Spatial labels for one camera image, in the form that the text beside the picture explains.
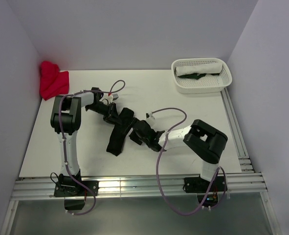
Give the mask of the black t shirt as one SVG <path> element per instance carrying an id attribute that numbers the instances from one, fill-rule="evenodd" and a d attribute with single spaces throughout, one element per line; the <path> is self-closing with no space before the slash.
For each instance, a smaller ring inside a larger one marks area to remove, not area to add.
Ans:
<path id="1" fill-rule="evenodd" d="M 124 146 L 125 138 L 132 128 L 134 121 L 134 111 L 129 108 L 123 108 L 119 114 L 121 124 L 115 124 L 110 136 L 106 151 L 118 156 Z"/>

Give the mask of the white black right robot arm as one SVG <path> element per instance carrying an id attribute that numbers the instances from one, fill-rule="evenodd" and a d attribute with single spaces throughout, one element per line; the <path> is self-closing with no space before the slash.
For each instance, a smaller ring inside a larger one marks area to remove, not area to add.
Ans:
<path id="1" fill-rule="evenodd" d="M 130 139 L 139 145 L 146 144 L 154 152 L 189 147 L 202 159 L 200 187 L 205 191 L 211 190 L 217 183 L 214 173 L 228 141 L 226 134 L 200 119 L 170 132 L 155 131 L 152 128 L 154 123 L 155 118 L 149 115 L 145 120 L 137 120 L 133 124 Z"/>

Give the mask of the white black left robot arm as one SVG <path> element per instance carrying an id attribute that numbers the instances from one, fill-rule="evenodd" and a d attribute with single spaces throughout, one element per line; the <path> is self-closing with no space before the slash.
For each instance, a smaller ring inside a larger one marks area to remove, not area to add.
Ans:
<path id="1" fill-rule="evenodd" d="M 104 93 L 93 87 L 89 91 L 55 97 L 50 118 L 51 127 L 58 136 L 61 147 L 62 165 L 56 188 L 78 195 L 87 188 L 83 186 L 81 170 L 77 159 L 77 134 L 81 126 L 82 109 L 91 110 L 103 116 L 109 124 L 121 124 L 116 104 L 104 104 Z"/>

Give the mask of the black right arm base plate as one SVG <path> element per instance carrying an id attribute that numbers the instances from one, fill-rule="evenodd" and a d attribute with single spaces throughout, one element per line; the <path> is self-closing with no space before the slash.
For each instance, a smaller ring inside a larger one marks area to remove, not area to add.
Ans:
<path id="1" fill-rule="evenodd" d="M 206 193 L 210 182 L 198 177 L 185 177 L 183 190 L 186 193 Z M 209 192 L 223 192 L 228 189 L 223 176 L 217 176 Z"/>

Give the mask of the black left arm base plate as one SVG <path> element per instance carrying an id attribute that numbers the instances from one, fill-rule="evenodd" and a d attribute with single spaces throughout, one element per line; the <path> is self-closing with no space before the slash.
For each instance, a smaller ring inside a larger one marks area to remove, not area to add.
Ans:
<path id="1" fill-rule="evenodd" d="M 80 174 L 74 178 L 83 184 L 78 184 L 71 177 L 60 174 L 54 190 L 54 197 L 97 196 L 99 182 L 97 180 L 82 181 Z"/>

